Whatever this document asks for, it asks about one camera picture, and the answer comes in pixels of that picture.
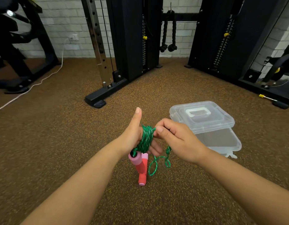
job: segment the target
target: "white brick wall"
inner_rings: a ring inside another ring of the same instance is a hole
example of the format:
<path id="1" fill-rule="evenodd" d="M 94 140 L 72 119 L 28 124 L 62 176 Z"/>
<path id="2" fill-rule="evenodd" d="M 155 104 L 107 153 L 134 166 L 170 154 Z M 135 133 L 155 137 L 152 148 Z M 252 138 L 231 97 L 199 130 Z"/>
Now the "white brick wall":
<path id="1" fill-rule="evenodd" d="M 269 34 L 263 47 L 259 51 L 256 59 L 254 60 L 251 68 L 257 71 L 262 69 L 264 60 L 267 56 L 281 57 L 285 48 L 289 45 L 289 2 L 283 10 L 281 16 L 277 20 L 273 30 Z M 260 78 L 263 78 L 272 67 L 267 64 L 262 69 Z"/>
<path id="2" fill-rule="evenodd" d="M 58 57 L 61 57 L 64 41 L 71 34 L 78 34 L 79 41 L 65 41 L 66 45 L 64 47 L 64 57 L 94 57 L 94 50 L 81 0 L 35 1 L 40 7 L 43 8 L 43 14 L 40 14 L 40 17 Z M 108 36 L 111 56 L 114 56 L 106 0 L 102 0 L 103 9 L 101 8 L 100 0 L 96 0 L 95 2 L 106 55 L 110 55 L 107 45 Z M 163 11 L 165 13 L 170 9 L 170 3 L 172 3 L 172 9 L 176 13 L 197 13 L 200 10 L 202 0 L 163 0 Z M 104 12 L 105 16 L 107 33 L 105 32 L 102 11 Z M 19 9 L 18 13 L 24 15 L 21 8 Z M 18 21 L 18 26 L 19 32 L 30 30 L 29 24 Z M 178 49 L 174 52 L 168 52 L 168 50 L 166 50 L 164 53 L 160 53 L 160 56 L 189 57 L 195 34 L 195 27 L 195 22 L 177 22 L 176 45 Z M 172 43 L 171 30 L 172 22 L 169 22 L 167 33 L 168 36 L 166 38 L 166 44 L 168 45 Z M 29 44 L 16 44 L 15 47 L 19 48 L 27 57 L 44 56 L 44 52 L 37 39 L 31 41 Z"/>

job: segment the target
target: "pink and red foam handle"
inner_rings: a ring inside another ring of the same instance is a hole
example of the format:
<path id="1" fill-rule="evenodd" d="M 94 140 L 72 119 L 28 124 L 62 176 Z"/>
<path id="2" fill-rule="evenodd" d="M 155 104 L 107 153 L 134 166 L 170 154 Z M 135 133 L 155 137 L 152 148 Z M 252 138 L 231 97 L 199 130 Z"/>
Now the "pink and red foam handle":
<path id="1" fill-rule="evenodd" d="M 131 163 L 135 166 L 137 172 L 139 173 L 139 180 L 138 183 L 140 186 L 144 186 L 147 181 L 147 153 L 137 152 L 136 157 L 132 157 L 129 154 L 129 159 Z"/>

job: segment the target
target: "coiled green rope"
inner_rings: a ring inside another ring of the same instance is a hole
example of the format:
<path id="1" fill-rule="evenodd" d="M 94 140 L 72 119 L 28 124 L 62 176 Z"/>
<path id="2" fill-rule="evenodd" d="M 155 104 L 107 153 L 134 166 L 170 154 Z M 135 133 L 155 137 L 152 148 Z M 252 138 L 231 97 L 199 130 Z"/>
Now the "coiled green rope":
<path id="1" fill-rule="evenodd" d="M 140 151 L 141 153 L 147 153 L 147 151 L 149 150 L 149 147 L 151 145 L 151 142 L 153 140 L 153 133 L 154 133 L 156 128 L 152 128 L 150 126 L 144 126 L 144 125 L 142 125 L 142 128 L 143 128 L 142 139 L 139 142 L 139 144 L 133 149 L 133 157 L 136 156 L 136 154 L 137 154 L 136 151 Z M 160 158 L 165 158 L 165 166 L 167 168 L 171 167 L 171 163 L 169 161 L 169 153 L 171 152 L 171 150 L 172 149 L 171 149 L 170 146 L 168 146 L 167 149 L 165 150 L 165 152 L 167 154 L 167 157 L 159 156 L 159 157 L 156 158 L 156 156 L 154 156 L 154 160 L 150 163 L 150 166 L 149 166 L 149 169 L 148 169 L 148 172 L 149 172 L 150 176 L 152 176 L 152 175 L 154 175 L 156 173 L 157 167 L 158 167 L 157 161 Z M 153 163 L 156 163 L 156 168 L 155 168 L 153 173 L 150 173 L 150 168 L 151 168 L 151 165 Z"/>

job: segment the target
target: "forearm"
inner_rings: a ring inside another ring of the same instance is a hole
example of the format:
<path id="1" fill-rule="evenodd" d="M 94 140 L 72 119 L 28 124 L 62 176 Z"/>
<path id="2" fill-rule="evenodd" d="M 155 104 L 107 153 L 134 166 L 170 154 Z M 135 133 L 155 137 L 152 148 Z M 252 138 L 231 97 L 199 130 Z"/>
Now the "forearm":
<path id="1" fill-rule="evenodd" d="M 258 224 L 289 224 L 289 191 L 286 189 L 209 149 L 198 165 Z"/>
<path id="2" fill-rule="evenodd" d="M 89 224 L 120 156 L 115 141 L 102 148 L 22 224 Z"/>

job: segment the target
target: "right hand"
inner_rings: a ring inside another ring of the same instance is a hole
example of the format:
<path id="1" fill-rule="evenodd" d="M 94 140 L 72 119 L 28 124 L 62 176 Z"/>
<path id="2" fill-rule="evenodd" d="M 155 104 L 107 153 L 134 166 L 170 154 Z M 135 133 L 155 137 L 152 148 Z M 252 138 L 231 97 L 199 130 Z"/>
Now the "right hand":
<path id="1" fill-rule="evenodd" d="M 155 127 L 154 137 L 164 139 L 172 151 L 187 162 L 198 163 L 208 151 L 185 124 L 164 118 Z"/>

